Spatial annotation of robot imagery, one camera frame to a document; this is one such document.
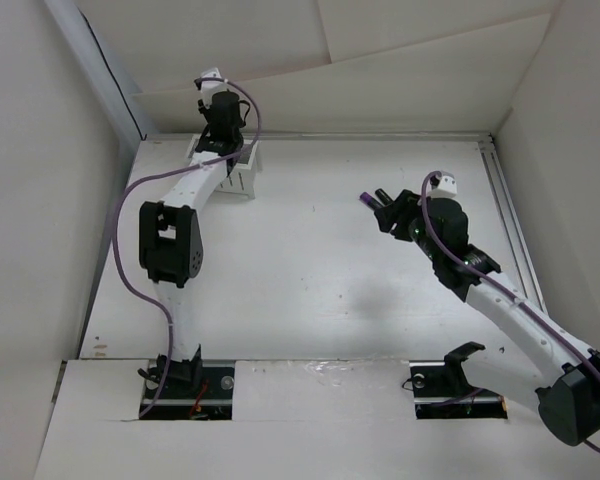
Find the purple highlighter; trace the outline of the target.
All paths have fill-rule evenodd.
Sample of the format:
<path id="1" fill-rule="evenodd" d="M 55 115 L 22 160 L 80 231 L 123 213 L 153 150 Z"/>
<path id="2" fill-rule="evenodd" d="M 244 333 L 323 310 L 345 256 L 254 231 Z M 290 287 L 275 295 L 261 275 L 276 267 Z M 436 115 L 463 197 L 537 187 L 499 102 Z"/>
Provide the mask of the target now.
<path id="1" fill-rule="evenodd" d="M 372 211 L 379 210 L 383 207 L 383 204 L 368 192 L 361 193 L 359 200 Z"/>

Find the pink highlighter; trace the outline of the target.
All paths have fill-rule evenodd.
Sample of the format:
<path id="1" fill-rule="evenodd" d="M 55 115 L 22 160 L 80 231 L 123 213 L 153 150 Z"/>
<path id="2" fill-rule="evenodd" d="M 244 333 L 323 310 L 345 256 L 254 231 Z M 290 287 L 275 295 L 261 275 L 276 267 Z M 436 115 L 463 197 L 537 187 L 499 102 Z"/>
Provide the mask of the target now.
<path id="1" fill-rule="evenodd" d="M 376 189 L 375 195 L 379 202 L 384 206 L 390 205 L 394 202 L 393 198 L 383 189 Z"/>

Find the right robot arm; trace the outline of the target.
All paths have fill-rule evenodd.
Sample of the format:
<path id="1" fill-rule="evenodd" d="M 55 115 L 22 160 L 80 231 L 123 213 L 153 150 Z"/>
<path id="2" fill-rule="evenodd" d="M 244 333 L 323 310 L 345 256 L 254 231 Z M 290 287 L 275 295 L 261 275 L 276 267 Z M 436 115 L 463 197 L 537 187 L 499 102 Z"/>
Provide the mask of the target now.
<path id="1" fill-rule="evenodd" d="M 600 350 L 553 322 L 515 292 L 500 265 L 469 241 L 469 219 L 449 198 L 422 198 L 404 190 L 362 193 L 381 232 L 416 244 L 438 281 L 493 322 L 531 361 L 525 370 L 502 350 L 467 342 L 444 357 L 444 404 L 490 390 L 536 411 L 544 426 L 569 446 L 589 445 L 600 431 Z"/>

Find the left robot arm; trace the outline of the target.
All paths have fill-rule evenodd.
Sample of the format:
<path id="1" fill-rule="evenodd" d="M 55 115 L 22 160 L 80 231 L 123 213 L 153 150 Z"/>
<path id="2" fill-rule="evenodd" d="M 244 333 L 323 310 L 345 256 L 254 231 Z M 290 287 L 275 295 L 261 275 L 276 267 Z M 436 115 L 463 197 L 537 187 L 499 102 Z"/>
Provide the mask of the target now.
<path id="1" fill-rule="evenodd" d="M 207 121 L 201 136 L 190 145 L 189 164 L 196 169 L 183 175 L 159 201 L 146 201 L 139 212 L 140 265 L 154 283 L 158 300 L 170 314 L 170 355 L 160 355 L 144 374 L 165 381 L 169 395 L 195 395 L 203 384 L 201 348 L 184 339 L 187 282 L 201 270 L 204 259 L 200 211 L 213 191 L 232 172 L 237 158 L 214 160 L 239 152 L 244 146 L 241 99 L 220 91 L 199 102 Z"/>

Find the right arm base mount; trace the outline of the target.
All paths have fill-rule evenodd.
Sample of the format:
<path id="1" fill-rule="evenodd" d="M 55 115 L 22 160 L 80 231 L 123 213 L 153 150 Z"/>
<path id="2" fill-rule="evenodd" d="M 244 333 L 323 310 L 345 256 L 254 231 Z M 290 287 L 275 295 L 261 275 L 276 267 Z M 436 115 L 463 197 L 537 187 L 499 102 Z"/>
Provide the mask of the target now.
<path id="1" fill-rule="evenodd" d="M 409 362 L 409 376 L 401 384 L 413 395 L 417 420 L 507 420 L 502 396 L 471 385 L 462 364 L 484 345 L 467 342 L 447 353 L 442 360 Z"/>

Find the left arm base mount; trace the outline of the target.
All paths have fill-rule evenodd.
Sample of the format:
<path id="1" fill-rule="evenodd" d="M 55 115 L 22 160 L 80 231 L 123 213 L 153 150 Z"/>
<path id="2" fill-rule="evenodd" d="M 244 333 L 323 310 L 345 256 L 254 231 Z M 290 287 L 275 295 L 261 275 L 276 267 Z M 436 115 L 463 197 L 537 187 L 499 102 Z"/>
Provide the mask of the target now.
<path id="1" fill-rule="evenodd" d="M 158 383 L 155 363 L 148 369 L 139 369 L 144 385 L 139 413 L 152 402 Z M 229 421 L 232 419 L 233 393 L 235 386 L 235 364 L 204 362 L 201 379 L 196 385 L 168 380 L 158 400 L 141 420 L 153 421 Z"/>

